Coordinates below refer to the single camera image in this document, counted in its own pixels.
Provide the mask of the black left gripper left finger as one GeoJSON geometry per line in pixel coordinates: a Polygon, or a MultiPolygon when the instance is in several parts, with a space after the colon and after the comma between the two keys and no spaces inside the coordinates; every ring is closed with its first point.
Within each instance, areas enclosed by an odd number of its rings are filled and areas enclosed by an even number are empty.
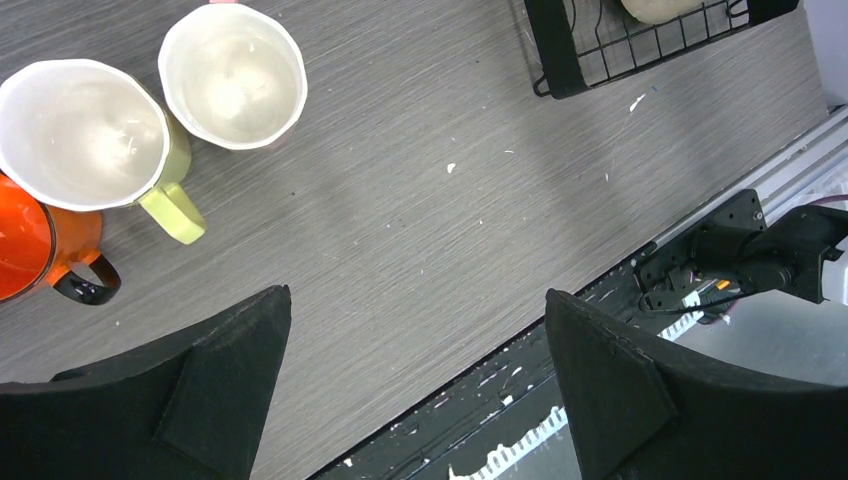
{"type": "Polygon", "coordinates": [[[292,323],[273,285],[43,383],[1,387],[5,479],[246,479],[292,323]]]}

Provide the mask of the pale yellow faceted mug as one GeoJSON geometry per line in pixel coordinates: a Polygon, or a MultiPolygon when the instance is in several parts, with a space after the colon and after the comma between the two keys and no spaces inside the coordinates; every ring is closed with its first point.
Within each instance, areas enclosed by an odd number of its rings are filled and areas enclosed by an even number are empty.
{"type": "Polygon", "coordinates": [[[1,84],[1,170],[76,212],[141,206],[188,245],[206,222],[181,186],[185,129],[137,80],[90,59],[32,63],[1,84]]]}

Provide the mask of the pink faceted mug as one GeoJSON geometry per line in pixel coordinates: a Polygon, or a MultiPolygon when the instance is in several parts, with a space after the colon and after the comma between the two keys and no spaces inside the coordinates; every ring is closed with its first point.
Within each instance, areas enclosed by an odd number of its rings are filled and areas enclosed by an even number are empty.
{"type": "Polygon", "coordinates": [[[242,3],[208,3],[159,49],[166,104],[193,136],[231,151],[286,138],[308,97],[302,52],[281,23],[242,3]]]}

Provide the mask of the tall cream dragon mug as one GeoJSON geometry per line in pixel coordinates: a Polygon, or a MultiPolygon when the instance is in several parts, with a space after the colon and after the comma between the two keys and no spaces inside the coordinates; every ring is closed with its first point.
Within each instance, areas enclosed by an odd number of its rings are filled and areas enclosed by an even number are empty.
{"type": "Polygon", "coordinates": [[[659,25],[696,10],[702,5],[702,1],[621,0],[621,4],[640,23],[659,25]]]}

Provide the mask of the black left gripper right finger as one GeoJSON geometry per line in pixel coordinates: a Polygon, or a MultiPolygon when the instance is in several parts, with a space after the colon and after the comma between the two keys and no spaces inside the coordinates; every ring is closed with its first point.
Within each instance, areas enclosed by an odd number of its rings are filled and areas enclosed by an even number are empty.
{"type": "Polygon", "coordinates": [[[585,479],[843,479],[847,391],[735,366],[546,294],[585,479]]]}

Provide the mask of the orange mug black handle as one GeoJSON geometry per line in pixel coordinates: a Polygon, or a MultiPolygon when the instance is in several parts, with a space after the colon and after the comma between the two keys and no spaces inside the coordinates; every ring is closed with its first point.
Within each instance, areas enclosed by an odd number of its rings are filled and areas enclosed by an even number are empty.
{"type": "Polygon", "coordinates": [[[103,216],[36,200],[1,176],[1,301],[50,287],[84,305],[108,303],[122,280],[100,251],[103,216]]]}

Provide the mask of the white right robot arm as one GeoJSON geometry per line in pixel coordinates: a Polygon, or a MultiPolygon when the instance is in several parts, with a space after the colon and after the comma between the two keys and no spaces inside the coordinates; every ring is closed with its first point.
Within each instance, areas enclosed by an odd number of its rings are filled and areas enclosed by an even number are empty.
{"type": "Polygon", "coordinates": [[[791,209],[769,227],[711,227],[692,243],[696,271],[739,286],[740,298],[781,291],[825,301],[824,266],[847,256],[847,212],[822,205],[791,209]]]}

